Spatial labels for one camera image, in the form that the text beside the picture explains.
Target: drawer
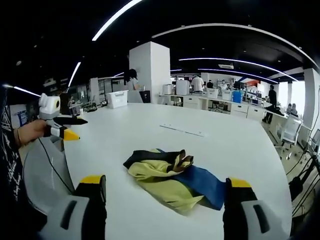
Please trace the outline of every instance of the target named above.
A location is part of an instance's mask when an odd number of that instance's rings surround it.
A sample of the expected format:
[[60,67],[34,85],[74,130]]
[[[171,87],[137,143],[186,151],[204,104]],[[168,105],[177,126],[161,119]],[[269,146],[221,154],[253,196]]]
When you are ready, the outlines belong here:
[[188,103],[188,104],[198,104],[199,103],[199,98],[198,97],[192,97],[192,96],[184,96],[183,97],[183,102]]
[[264,109],[261,109],[261,108],[258,108],[258,107],[254,107],[254,106],[250,106],[249,109],[248,109],[248,114],[247,114],[246,118],[261,122],[262,119],[264,118],[264,115],[265,115],[265,110]]
[[247,114],[245,112],[241,112],[241,111],[231,111],[231,115],[232,116],[241,117],[241,118],[244,118],[244,119],[247,118]]
[[200,109],[199,104],[188,103],[188,102],[184,102],[183,107],[188,109]]
[[248,112],[248,106],[241,105],[241,104],[236,104],[236,103],[232,103],[232,105],[231,105],[231,112],[232,112],[232,111],[247,113],[247,112]]

